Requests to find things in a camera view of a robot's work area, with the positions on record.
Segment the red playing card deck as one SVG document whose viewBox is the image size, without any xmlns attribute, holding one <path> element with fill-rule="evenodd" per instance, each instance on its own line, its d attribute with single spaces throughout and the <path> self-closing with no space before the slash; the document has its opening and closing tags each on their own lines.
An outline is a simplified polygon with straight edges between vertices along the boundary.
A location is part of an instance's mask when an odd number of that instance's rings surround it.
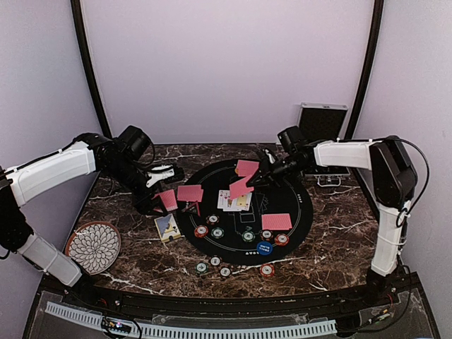
<svg viewBox="0 0 452 339">
<path fill-rule="evenodd" d="M 178 209 L 174 189 L 166 190 L 155 194 L 155 198 L 160 197 L 168 212 Z"/>
</svg>

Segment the triangular red dealer button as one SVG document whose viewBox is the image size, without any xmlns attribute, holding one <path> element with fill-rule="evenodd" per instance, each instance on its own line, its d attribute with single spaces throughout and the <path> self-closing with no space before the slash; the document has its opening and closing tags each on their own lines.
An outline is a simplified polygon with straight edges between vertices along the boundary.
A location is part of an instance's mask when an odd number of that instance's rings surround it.
<svg viewBox="0 0 452 339">
<path fill-rule="evenodd" d="M 197 215 L 198 217 L 201 216 L 199 203 L 197 201 L 189 202 L 188 205 L 182 209 L 182 212 L 183 213 L 190 213 L 192 215 Z"/>
</svg>

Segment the two of diamonds card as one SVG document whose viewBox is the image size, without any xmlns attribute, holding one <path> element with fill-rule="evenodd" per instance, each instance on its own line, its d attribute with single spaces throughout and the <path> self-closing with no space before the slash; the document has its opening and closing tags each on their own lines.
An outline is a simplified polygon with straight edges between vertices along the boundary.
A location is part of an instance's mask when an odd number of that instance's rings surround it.
<svg viewBox="0 0 452 339">
<path fill-rule="evenodd" d="M 248 211 L 250 209 L 251 206 L 251 198 L 252 198 L 252 193 L 249 192 L 247 194 L 241 195 L 239 197 L 237 197 L 234 202 L 235 202 L 235 206 L 237 207 L 238 210 L 240 211 Z"/>
</svg>

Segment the green poker chip stack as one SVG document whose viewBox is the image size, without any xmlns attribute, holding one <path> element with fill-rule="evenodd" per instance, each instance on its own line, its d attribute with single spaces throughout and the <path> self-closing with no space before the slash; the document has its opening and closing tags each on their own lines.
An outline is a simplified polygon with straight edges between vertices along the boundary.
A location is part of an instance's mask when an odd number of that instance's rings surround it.
<svg viewBox="0 0 452 339">
<path fill-rule="evenodd" d="M 208 272 L 208 265 L 204 262 L 197 263 L 195 266 L 195 271 L 197 274 L 204 274 Z"/>
</svg>

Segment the blue small blind button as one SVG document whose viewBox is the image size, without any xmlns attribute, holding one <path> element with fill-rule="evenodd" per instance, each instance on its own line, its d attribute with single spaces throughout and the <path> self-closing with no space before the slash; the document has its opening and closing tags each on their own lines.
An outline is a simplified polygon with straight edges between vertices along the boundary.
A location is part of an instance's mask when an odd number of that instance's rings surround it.
<svg viewBox="0 0 452 339">
<path fill-rule="evenodd" d="M 259 242 L 256 245 L 256 251 L 259 255 L 268 256 L 273 252 L 273 245 L 270 242 Z"/>
</svg>

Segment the red poker chip stack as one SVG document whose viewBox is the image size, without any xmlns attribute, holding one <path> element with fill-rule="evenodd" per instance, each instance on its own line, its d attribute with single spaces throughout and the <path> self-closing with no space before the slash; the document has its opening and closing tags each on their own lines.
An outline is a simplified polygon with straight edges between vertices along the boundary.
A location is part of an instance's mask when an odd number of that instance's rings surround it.
<svg viewBox="0 0 452 339">
<path fill-rule="evenodd" d="M 261 265 L 261 267 L 259 268 L 259 272 L 263 277 L 269 278 L 275 275 L 275 268 L 273 264 L 266 263 Z"/>
</svg>

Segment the jack of hearts card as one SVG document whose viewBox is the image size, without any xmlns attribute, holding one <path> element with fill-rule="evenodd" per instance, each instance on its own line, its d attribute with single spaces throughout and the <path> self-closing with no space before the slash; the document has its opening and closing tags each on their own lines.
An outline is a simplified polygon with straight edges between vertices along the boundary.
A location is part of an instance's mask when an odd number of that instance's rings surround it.
<svg viewBox="0 0 452 339">
<path fill-rule="evenodd" d="M 230 199 L 230 198 L 225 198 L 224 199 L 224 204 L 223 204 L 222 209 L 225 212 L 234 212 L 234 211 L 238 211 L 239 210 L 237 205 L 235 204 L 234 200 Z"/>
</svg>

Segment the three of diamonds card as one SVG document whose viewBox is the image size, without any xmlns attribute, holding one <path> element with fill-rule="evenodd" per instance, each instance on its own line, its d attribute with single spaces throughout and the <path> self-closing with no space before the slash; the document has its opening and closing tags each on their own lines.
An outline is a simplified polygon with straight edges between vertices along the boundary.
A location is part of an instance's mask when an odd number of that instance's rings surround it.
<svg viewBox="0 0 452 339">
<path fill-rule="evenodd" d="M 223 209 L 227 207 L 228 200 L 230 197 L 230 191 L 229 190 L 219 190 L 218 192 L 218 204 L 217 208 Z"/>
</svg>

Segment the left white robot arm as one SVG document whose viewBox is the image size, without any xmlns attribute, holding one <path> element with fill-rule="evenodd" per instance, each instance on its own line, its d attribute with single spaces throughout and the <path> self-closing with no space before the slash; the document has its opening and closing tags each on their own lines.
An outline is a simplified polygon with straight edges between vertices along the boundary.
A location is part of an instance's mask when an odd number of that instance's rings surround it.
<svg viewBox="0 0 452 339">
<path fill-rule="evenodd" d="M 28 163 L 1 171 L 1 247 L 20 254 L 43 273 L 54 276 L 85 308 L 100 301 L 100 293 L 81 280 L 80 266 L 52 240 L 62 240 L 69 232 L 67 222 L 74 216 L 80 190 L 64 191 L 62 186 L 75 186 L 78 178 L 95 172 L 106 172 L 128 189 L 135 209 L 143 215 L 161 210 L 162 199 L 155 195 L 156 184 L 175 173 L 172 165 L 151 167 L 139 161 L 150 145 L 149 137 L 139 128 L 129 126 L 116 138 L 98 133 L 82 133 L 68 146 Z M 45 236 L 52 227 L 62 225 L 51 240 Z"/>
</svg>

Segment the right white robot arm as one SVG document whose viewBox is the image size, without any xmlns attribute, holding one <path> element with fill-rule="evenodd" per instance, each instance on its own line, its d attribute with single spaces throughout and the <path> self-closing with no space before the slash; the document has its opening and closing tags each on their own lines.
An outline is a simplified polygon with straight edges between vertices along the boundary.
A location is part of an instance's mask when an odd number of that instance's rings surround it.
<svg viewBox="0 0 452 339">
<path fill-rule="evenodd" d="M 348 167 L 371 172 L 371 187 L 366 187 L 361 177 L 357 181 L 379 223 L 367 285 L 360 292 L 361 301 L 374 307 L 388 294 L 386 283 L 398 266 L 406 242 L 408 218 L 419 200 L 415 195 L 417 172 L 405 149 L 409 144 L 397 136 L 310 143 L 283 137 L 282 145 L 287 157 L 277 159 L 270 150 L 260 150 L 258 169 L 246 185 L 277 184 L 280 178 L 312 166 Z"/>
</svg>

